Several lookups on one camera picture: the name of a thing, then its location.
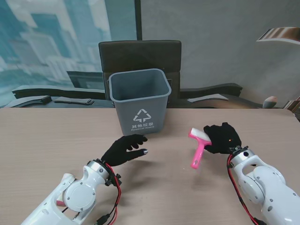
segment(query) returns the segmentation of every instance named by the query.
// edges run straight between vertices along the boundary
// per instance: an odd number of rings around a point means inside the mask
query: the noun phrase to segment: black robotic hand
[[[108,163],[110,166],[116,166],[146,155],[148,153],[147,149],[131,150],[133,148],[138,149],[139,145],[142,145],[147,140],[143,135],[123,136],[112,144],[109,150],[102,156],[101,161]]]
[[[212,145],[205,146],[210,153],[230,154],[229,148],[242,145],[238,133],[228,123],[222,123],[221,126],[205,126],[203,129],[212,143]]]

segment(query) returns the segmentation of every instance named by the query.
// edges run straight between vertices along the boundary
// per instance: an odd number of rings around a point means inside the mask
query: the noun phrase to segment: pink cleaning brush
[[[200,165],[200,160],[202,158],[202,154],[204,152],[204,147],[206,145],[211,145],[211,140],[206,133],[204,133],[203,131],[200,131],[196,128],[192,128],[192,130],[188,134],[188,137],[194,138],[198,142],[198,148],[196,150],[196,153],[194,155],[194,158],[193,158],[193,161],[191,164],[191,167],[193,169],[198,169],[198,167]]]

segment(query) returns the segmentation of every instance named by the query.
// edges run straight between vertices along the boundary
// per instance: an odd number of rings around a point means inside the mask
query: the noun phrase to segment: gray trash can
[[[150,134],[162,130],[171,87],[160,69],[115,73],[109,77],[123,135]]]

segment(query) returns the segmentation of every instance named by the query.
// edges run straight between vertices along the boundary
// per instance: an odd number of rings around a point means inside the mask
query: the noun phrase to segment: white wall
[[[269,28],[300,27],[298,0],[141,0],[144,40],[182,42],[181,88],[222,83],[278,105],[300,95],[300,45],[256,42]]]

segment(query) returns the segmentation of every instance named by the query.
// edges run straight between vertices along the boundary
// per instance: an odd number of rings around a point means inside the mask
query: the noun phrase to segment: wooden table
[[[165,128],[148,135],[148,155],[115,168],[123,194],[116,225],[251,225],[225,169],[225,155],[205,152],[201,171],[189,167],[191,127],[227,121],[265,162],[300,193],[300,123],[281,109],[168,109]],[[0,109],[0,224],[20,224],[64,173],[100,158],[122,136],[114,109]],[[101,186],[84,224],[109,212],[116,188]],[[246,201],[261,218],[259,207]]]

